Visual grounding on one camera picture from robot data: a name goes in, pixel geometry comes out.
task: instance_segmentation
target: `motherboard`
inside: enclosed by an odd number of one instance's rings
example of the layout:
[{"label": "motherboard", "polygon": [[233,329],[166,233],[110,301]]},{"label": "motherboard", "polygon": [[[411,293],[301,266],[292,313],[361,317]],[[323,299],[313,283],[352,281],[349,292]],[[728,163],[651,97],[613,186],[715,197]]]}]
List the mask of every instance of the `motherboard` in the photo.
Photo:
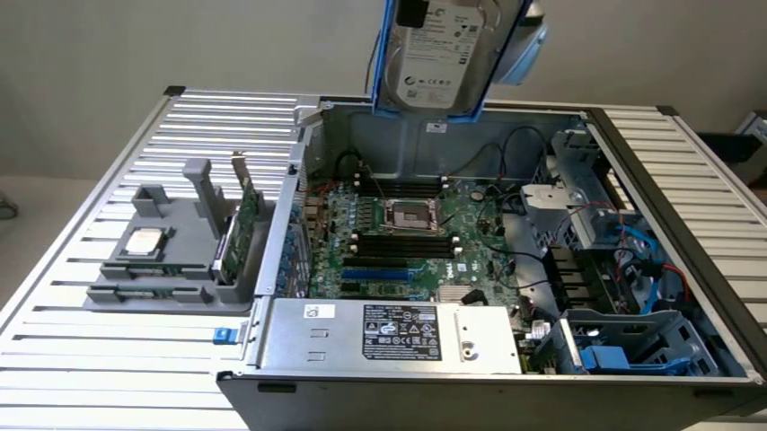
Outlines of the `motherboard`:
[{"label": "motherboard", "polygon": [[480,290],[488,304],[516,305],[513,257],[491,249],[507,245],[487,185],[312,186],[309,297],[457,303]]}]

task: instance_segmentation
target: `blue pcie slot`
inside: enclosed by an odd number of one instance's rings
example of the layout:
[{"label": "blue pcie slot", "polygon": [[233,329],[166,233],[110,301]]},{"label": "blue pcie slot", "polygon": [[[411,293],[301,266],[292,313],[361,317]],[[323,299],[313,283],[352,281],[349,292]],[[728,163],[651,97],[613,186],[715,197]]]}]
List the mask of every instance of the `blue pcie slot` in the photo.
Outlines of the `blue pcie slot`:
[{"label": "blue pcie slot", "polygon": [[340,277],[352,280],[409,281],[412,279],[407,269],[344,269]]}]

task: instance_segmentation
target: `cpu socket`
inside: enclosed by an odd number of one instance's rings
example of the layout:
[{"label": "cpu socket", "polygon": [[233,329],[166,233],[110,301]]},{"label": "cpu socket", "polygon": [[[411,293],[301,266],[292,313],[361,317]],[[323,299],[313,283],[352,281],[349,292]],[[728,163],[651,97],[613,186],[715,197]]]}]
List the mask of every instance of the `cpu socket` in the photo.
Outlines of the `cpu socket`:
[{"label": "cpu socket", "polygon": [[384,205],[385,226],[408,231],[437,232],[436,202],[389,199]]}]

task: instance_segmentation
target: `white wall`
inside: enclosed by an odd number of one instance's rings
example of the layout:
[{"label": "white wall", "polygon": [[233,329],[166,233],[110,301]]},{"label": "white wall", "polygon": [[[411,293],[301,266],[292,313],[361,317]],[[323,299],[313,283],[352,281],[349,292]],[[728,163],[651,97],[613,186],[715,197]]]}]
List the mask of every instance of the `white wall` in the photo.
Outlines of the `white wall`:
[{"label": "white wall", "polygon": [[[516,100],[767,106],[763,0],[545,0]],[[0,172],[98,178],[168,84],[360,93],[383,0],[0,0]]]}]

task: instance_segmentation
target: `power supply label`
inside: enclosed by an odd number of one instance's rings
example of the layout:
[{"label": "power supply label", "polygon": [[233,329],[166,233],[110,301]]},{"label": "power supply label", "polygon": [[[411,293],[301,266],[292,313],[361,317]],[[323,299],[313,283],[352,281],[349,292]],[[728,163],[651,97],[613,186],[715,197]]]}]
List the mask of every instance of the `power supply label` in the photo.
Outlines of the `power supply label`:
[{"label": "power supply label", "polygon": [[364,306],[361,354],[377,361],[441,361],[436,307]]}]

